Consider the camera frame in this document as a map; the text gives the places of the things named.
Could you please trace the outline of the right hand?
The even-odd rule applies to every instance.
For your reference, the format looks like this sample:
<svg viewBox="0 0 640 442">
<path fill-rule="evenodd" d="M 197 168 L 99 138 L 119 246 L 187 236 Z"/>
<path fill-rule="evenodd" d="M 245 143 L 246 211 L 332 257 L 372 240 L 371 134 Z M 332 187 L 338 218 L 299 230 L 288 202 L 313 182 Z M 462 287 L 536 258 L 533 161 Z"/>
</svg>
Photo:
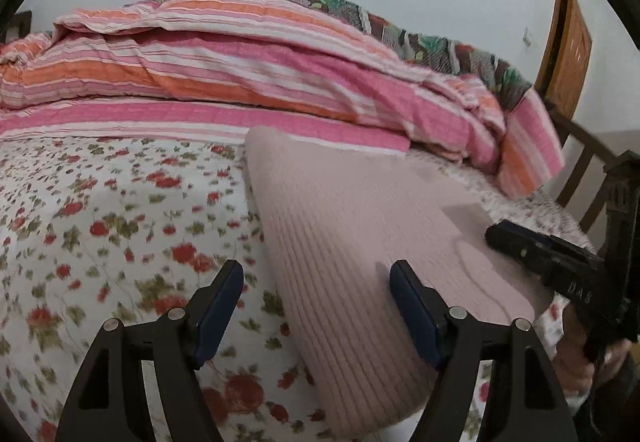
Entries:
<svg viewBox="0 0 640 442">
<path fill-rule="evenodd" d="M 579 321 L 575 306 L 568 305 L 563 311 L 563 336 L 556 345 L 552 366 L 564 396 L 582 396 L 593 384 L 605 384 L 619 372 L 629 354 L 631 342 L 623 339 L 611 344 L 606 350 L 600 370 L 596 370 L 584 354 L 587 332 Z"/>
</svg>

